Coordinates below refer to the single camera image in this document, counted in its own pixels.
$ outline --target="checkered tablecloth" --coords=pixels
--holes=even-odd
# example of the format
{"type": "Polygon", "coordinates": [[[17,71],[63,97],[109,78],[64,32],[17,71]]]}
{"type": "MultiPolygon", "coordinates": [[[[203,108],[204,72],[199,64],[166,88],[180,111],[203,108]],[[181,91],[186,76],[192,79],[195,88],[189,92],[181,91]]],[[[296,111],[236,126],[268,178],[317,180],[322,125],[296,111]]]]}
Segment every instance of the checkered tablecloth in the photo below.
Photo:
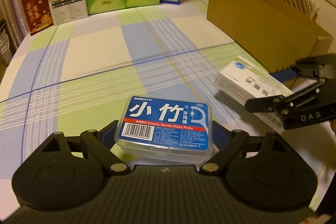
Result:
{"type": "MultiPolygon", "coordinates": [[[[94,15],[26,36],[0,85],[1,219],[18,207],[13,173],[47,136],[99,130],[120,119],[131,95],[207,102],[229,130],[270,130],[216,88],[218,71],[236,56],[259,64],[207,21],[206,11],[207,0],[187,0],[94,15]]],[[[318,204],[335,169],[333,133],[322,124],[283,137],[319,175],[318,204]]],[[[117,145],[112,151],[137,161],[117,145]]]]}

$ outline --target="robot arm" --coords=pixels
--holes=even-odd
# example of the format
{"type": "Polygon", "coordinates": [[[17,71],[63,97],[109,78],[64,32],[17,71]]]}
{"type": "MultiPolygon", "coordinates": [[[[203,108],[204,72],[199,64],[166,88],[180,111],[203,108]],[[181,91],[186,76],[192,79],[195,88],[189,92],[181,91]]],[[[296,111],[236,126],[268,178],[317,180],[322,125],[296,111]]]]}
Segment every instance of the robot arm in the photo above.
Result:
{"type": "Polygon", "coordinates": [[[300,78],[317,82],[291,96],[249,99],[251,112],[275,112],[284,129],[300,128],[336,119],[336,54],[296,61],[288,70],[300,78]]]}

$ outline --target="blue line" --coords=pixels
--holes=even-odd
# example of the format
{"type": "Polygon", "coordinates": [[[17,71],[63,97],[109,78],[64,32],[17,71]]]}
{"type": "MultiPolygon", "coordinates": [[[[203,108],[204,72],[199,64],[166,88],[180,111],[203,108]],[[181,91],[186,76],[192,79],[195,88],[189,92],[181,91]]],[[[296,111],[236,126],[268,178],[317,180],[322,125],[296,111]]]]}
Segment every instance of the blue line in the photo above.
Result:
{"type": "Polygon", "coordinates": [[[182,54],[193,53],[193,52],[199,52],[199,51],[201,51],[201,50],[199,50],[199,49],[193,49],[193,50],[190,50],[190,51],[187,51],[187,52],[181,52],[181,53],[178,53],[178,54],[173,54],[173,53],[171,53],[171,54],[164,55],[164,56],[161,56],[161,57],[157,57],[157,58],[154,58],[154,59],[145,60],[145,61],[140,61],[140,62],[137,62],[137,63],[132,63],[132,64],[129,64],[129,65],[125,65],[125,66],[118,67],[118,68],[113,68],[113,69],[103,70],[103,71],[95,72],[95,73],[92,73],[92,74],[89,74],[89,75],[84,75],[84,76],[80,76],[80,77],[77,77],[77,78],[73,78],[73,79],[69,79],[69,80],[64,80],[64,81],[61,81],[61,82],[57,82],[57,83],[54,83],[54,84],[46,85],[46,86],[43,86],[43,87],[40,87],[40,88],[36,88],[36,89],[32,89],[33,87],[31,87],[31,90],[30,90],[30,91],[27,91],[27,92],[22,93],[22,94],[20,94],[20,95],[16,95],[16,96],[13,96],[13,97],[8,98],[8,99],[6,99],[6,100],[0,101],[0,104],[1,104],[1,103],[4,103],[4,102],[7,102],[8,100],[11,100],[11,99],[20,97],[20,96],[22,96],[22,95],[26,95],[26,94],[28,94],[28,93],[32,93],[32,92],[37,91],[37,90],[41,90],[41,89],[49,88],[49,87],[51,87],[51,86],[55,86],[55,85],[59,85],[59,84],[63,84],[63,83],[68,83],[68,82],[71,82],[71,81],[75,81],[75,80],[83,79],[83,78],[90,77],[90,76],[94,76],[94,75],[99,75],[99,74],[102,74],[102,73],[106,73],[106,72],[109,72],[109,71],[114,71],[114,70],[121,69],[121,68],[127,68],[127,67],[135,66],[135,65],[142,65],[142,64],[149,63],[149,62],[162,60],[162,59],[165,59],[165,58],[170,58],[170,57],[179,56],[179,55],[182,55],[182,54]]]}
{"type": "Polygon", "coordinates": [[[25,128],[26,128],[26,122],[27,122],[27,116],[28,116],[28,110],[29,110],[29,104],[30,104],[30,99],[31,99],[31,97],[32,97],[32,89],[33,89],[33,86],[34,86],[34,83],[35,83],[35,80],[36,80],[36,76],[37,76],[37,72],[39,71],[39,68],[40,68],[40,66],[41,66],[41,63],[42,63],[42,60],[43,60],[43,58],[44,58],[44,55],[45,55],[45,53],[47,52],[47,50],[48,50],[48,48],[49,48],[49,46],[50,46],[50,43],[51,43],[51,40],[53,39],[53,37],[54,37],[54,35],[55,35],[55,32],[56,32],[56,30],[58,29],[58,26],[56,27],[56,29],[55,29],[55,31],[53,32],[53,34],[52,34],[52,36],[51,36],[51,38],[50,38],[50,40],[49,40],[49,42],[48,42],[48,45],[45,47],[45,50],[44,50],[44,52],[43,52],[43,54],[42,54],[42,57],[41,57],[41,60],[40,60],[40,62],[39,62],[39,64],[38,64],[38,66],[37,66],[37,69],[36,69],[36,72],[35,72],[35,75],[34,75],[34,78],[33,78],[33,83],[31,84],[31,88],[30,88],[30,94],[29,94],[29,98],[28,98],[28,105],[27,105],[27,111],[26,111],[26,117],[25,117],[25,122],[24,122],[24,124],[23,124],[23,132],[22,132],[22,141],[21,141],[21,164],[23,163],[23,139],[24,139],[24,136],[25,136],[25,128]]]}

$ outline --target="plaid tablecloth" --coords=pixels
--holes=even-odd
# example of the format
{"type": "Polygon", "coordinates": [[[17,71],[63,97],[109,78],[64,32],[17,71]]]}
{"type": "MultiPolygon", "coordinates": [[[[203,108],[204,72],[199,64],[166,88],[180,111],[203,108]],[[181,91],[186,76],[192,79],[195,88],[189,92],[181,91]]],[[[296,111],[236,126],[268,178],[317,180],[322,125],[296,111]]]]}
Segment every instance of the plaid tablecloth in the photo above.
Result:
{"type": "MultiPolygon", "coordinates": [[[[47,136],[99,130],[120,119],[131,95],[207,102],[229,130],[270,130],[216,88],[218,71],[236,56],[259,64],[207,21],[206,11],[207,0],[187,0],[94,15],[26,36],[0,85],[1,219],[18,208],[13,173],[47,136]]],[[[283,137],[319,175],[317,206],[335,170],[334,134],[322,124],[283,137]]],[[[117,145],[112,152],[150,162],[117,145]]]]}

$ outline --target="metal pin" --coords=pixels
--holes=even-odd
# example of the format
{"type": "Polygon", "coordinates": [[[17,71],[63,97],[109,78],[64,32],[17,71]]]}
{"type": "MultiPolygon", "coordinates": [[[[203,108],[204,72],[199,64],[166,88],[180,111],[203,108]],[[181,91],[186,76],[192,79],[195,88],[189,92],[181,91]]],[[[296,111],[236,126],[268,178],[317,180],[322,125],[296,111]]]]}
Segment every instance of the metal pin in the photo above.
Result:
{"type": "Polygon", "coordinates": [[[124,172],[127,169],[127,165],[126,164],[112,164],[110,168],[114,172],[124,172]]]}
{"type": "Polygon", "coordinates": [[[202,166],[202,169],[206,172],[216,172],[219,169],[219,165],[218,164],[204,164],[202,166]]]}

